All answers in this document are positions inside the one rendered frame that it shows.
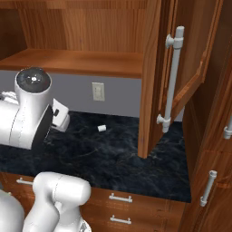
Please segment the wooden drawer front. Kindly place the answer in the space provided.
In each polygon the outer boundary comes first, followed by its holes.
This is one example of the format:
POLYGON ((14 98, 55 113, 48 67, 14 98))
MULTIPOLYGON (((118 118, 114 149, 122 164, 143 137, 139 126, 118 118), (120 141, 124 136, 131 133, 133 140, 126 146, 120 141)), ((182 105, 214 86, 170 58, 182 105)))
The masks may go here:
POLYGON ((139 213, 141 211, 149 214, 156 212, 168 212, 169 200, 164 198, 154 198, 128 192, 116 191, 104 188, 92 188, 92 194, 89 203, 96 206, 105 206, 107 208, 123 209, 139 213), (117 197, 127 198, 132 196, 132 203, 109 199, 109 195, 114 193, 117 197))
POLYGON ((33 182, 34 178, 19 174, 0 172, 0 182, 6 192, 10 192, 23 206, 27 215, 34 204, 34 192, 31 185, 17 183, 18 179, 33 182))
POLYGON ((142 217, 122 210, 82 208, 83 218, 90 224, 92 232, 163 232, 163 220, 159 217, 142 217), (131 220, 131 225, 112 222, 111 216, 131 220))

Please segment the tall wooden cabinet door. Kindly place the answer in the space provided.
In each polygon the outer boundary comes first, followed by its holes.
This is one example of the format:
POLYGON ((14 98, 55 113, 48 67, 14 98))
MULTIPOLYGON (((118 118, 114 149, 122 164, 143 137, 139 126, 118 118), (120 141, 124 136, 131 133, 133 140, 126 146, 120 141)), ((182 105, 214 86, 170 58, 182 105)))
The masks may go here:
POLYGON ((188 178, 194 181, 198 169, 208 171, 215 153, 232 141, 223 138, 224 127, 232 115, 232 0, 224 0, 206 79, 190 98, 183 117, 183 133, 188 178))
POLYGON ((203 151, 190 190, 191 202, 185 207, 179 232, 232 232, 232 152, 203 151), (211 170, 217 177, 206 206, 201 207, 211 170))

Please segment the wooden wall cabinet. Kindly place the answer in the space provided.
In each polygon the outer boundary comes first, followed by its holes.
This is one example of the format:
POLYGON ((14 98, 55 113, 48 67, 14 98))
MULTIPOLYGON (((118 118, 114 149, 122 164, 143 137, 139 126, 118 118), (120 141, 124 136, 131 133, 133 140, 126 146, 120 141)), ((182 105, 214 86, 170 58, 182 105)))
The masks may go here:
POLYGON ((0 70, 140 78, 148 0, 0 0, 0 70))

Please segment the open wooden cabinet door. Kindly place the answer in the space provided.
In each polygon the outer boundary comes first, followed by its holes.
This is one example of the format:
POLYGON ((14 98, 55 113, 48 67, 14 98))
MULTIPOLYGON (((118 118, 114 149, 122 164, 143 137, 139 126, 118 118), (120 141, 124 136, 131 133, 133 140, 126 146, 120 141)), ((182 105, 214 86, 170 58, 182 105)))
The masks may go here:
POLYGON ((184 26, 184 42, 171 109, 171 121, 179 115, 205 81, 209 58, 224 0, 147 0, 141 72, 138 156, 147 158, 160 140, 165 116, 173 47, 166 38, 175 37, 184 26))

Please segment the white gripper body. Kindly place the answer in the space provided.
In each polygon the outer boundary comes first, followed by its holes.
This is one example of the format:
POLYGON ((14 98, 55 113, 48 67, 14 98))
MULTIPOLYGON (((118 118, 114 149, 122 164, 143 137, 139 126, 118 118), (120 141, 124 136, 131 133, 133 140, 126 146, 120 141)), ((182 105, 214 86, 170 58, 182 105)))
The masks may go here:
POLYGON ((53 100, 53 124, 52 127, 58 131, 66 132, 70 123, 69 109, 53 100))

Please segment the beige wall outlet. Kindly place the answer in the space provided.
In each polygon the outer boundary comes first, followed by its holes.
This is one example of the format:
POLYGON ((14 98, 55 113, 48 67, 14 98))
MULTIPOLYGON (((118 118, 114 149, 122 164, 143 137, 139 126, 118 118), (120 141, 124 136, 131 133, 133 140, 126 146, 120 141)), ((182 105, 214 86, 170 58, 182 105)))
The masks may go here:
POLYGON ((94 82, 92 84, 92 95, 95 101, 104 102, 104 84, 101 82, 94 82))

